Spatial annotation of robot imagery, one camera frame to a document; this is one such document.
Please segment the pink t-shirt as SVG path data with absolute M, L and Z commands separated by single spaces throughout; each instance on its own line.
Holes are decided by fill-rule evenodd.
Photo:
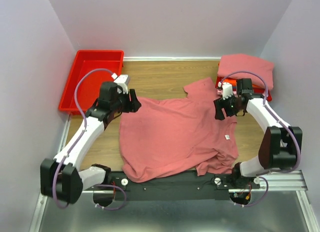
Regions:
M 141 97 L 136 113 L 123 114 L 119 125 L 122 170 L 136 183 L 195 168 L 229 174 L 238 157 L 235 117 L 215 119 L 215 85 L 205 78 L 184 87 L 185 98 Z

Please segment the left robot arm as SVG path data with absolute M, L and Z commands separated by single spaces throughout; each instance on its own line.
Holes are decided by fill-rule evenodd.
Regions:
M 82 161 L 117 113 L 135 113 L 141 107 L 134 89 L 128 88 L 129 77 L 121 75 L 114 81 L 103 82 L 99 96 L 84 112 L 83 121 L 53 159 L 44 159 L 40 165 L 40 192 L 56 202 L 74 204 L 82 191 L 97 186 L 104 190 L 110 186 L 109 167 L 94 164 L 80 170 Z

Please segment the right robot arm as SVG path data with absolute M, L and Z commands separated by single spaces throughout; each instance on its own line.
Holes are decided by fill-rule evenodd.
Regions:
M 254 92 L 249 78 L 238 79 L 235 87 L 220 81 L 217 90 L 220 97 L 214 101 L 215 119 L 222 121 L 239 112 L 249 113 L 264 132 L 258 155 L 237 163 L 226 181 L 235 188 L 241 188 L 257 176 L 295 170 L 301 160 L 301 128 L 281 119 L 270 108 L 267 94 Z

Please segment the folded pink shirt on stack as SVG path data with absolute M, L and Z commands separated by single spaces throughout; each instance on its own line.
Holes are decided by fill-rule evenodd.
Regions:
M 244 73 L 252 72 L 260 76 L 267 84 L 268 90 L 273 90 L 273 69 L 274 63 L 259 57 L 246 54 L 223 55 L 219 62 L 217 75 L 224 78 L 233 72 L 240 72 L 230 76 L 232 79 L 251 78 L 252 83 L 261 88 L 265 88 L 264 83 L 254 75 Z

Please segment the folded red shirt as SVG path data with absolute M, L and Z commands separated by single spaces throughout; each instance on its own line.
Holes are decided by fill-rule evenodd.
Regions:
M 266 101 L 267 101 L 267 102 L 271 102 L 272 99 L 273 99 L 272 96 L 271 96 L 271 92 L 268 91 L 267 94 L 268 94 L 268 96 L 266 97 Z M 266 90 L 263 90 L 262 95 L 263 95 L 263 98 L 264 98 L 265 95 L 266 95 Z
M 222 90 L 222 84 L 223 84 L 223 78 L 222 77 L 217 77 L 215 87 L 218 90 Z

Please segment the folded orange shirt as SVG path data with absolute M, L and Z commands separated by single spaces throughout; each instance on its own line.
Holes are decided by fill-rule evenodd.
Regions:
M 231 84 L 233 91 L 236 91 L 236 84 L 237 84 L 237 80 L 236 80 L 236 79 L 227 78 L 227 79 L 225 79 L 225 80 L 223 81 L 223 83 L 229 83 L 229 84 Z M 254 90 L 256 90 L 256 89 L 262 89 L 262 90 L 264 90 L 263 87 L 260 87 L 260 86 L 255 85 L 255 84 L 252 85 L 252 88 L 253 88 Z

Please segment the red plastic bin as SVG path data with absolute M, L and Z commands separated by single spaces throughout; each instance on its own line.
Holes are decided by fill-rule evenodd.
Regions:
M 75 55 L 60 99 L 59 111 L 69 115 L 79 115 L 74 92 L 80 80 L 90 71 L 98 68 L 105 68 L 112 73 L 121 75 L 123 60 L 124 52 L 122 50 L 79 50 Z M 77 90 L 77 100 L 81 109 L 83 111 L 89 109 L 98 97 L 101 84 L 112 80 L 111 74 L 105 71 L 89 75 Z

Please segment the folded bottom red shirt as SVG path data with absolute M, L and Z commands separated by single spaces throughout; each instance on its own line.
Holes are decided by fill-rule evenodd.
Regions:
M 266 101 L 267 101 L 267 102 L 271 102 L 272 99 L 273 99 L 272 96 L 271 96 L 271 92 L 268 91 L 267 94 L 268 94 L 268 96 L 266 97 Z M 262 95 L 263 95 L 263 98 L 264 98 L 265 95 L 266 95 L 266 90 L 263 90 Z

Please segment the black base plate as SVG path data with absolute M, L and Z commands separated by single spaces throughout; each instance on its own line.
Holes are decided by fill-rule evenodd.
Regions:
M 254 178 L 231 174 L 207 173 L 198 176 L 195 170 L 143 183 L 131 181 L 124 172 L 113 171 L 104 185 L 115 185 L 125 192 L 128 201 L 229 200 L 233 191 L 245 195 L 260 188 Z

